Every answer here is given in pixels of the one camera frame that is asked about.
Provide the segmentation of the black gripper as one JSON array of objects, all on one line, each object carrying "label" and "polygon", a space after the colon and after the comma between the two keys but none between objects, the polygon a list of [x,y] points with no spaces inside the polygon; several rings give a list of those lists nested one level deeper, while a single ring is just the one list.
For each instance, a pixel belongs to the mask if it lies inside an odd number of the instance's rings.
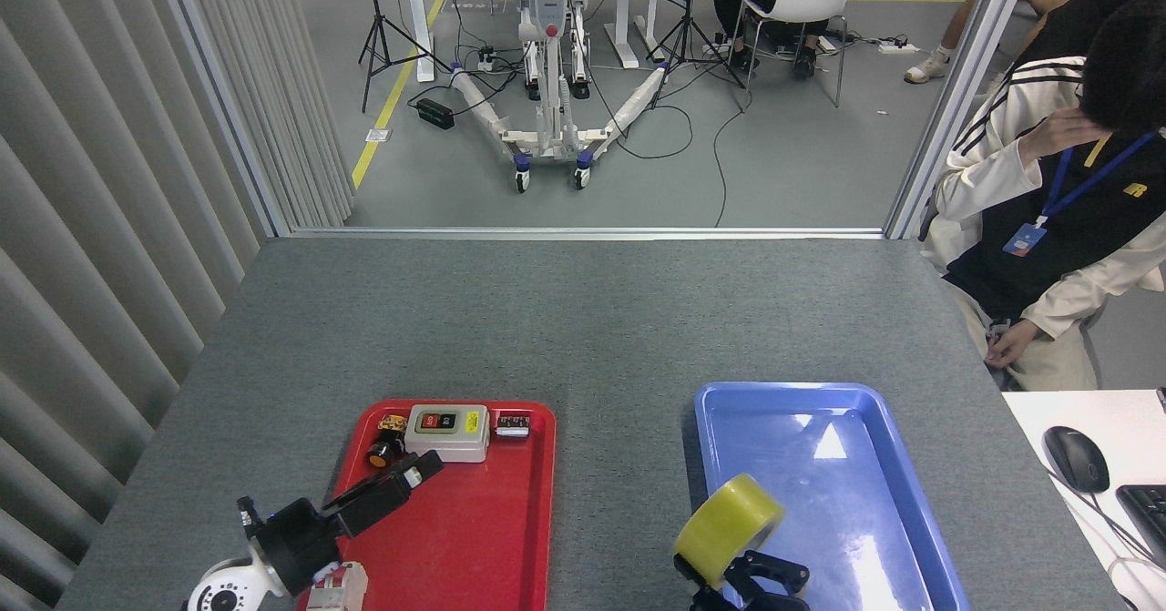
[{"label": "black gripper", "polygon": [[332,571],[342,557],[338,536],[356,538],[408,503],[412,491],[445,466],[440,452],[409,452],[403,459],[368,475],[323,510],[297,499],[262,518],[251,508],[251,545],[258,557],[273,569],[288,595],[303,594]]}]

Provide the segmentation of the person's left hand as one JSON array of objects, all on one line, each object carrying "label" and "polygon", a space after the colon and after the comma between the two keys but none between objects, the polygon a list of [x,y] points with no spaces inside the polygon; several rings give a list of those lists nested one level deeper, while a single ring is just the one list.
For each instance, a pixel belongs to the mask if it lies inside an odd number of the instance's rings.
[{"label": "person's left hand", "polygon": [[992,338],[988,339],[983,361],[991,368],[1005,368],[1017,361],[1041,333],[1044,330],[1037,323],[1028,318],[1021,318],[1003,333],[995,333]]}]

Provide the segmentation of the person's right hand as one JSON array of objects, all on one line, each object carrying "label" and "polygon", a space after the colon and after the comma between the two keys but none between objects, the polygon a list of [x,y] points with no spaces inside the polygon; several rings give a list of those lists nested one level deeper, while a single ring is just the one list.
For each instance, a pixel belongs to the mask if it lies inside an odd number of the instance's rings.
[{"label": "person's right hand", "polygon": [[1096,141],[1108,131],[1096,125],[1079,107],[1054,110],[1026,135],[1018,139],[1018,156],[1024,166],[1037,159],[1061,153],[1077,145]]}]

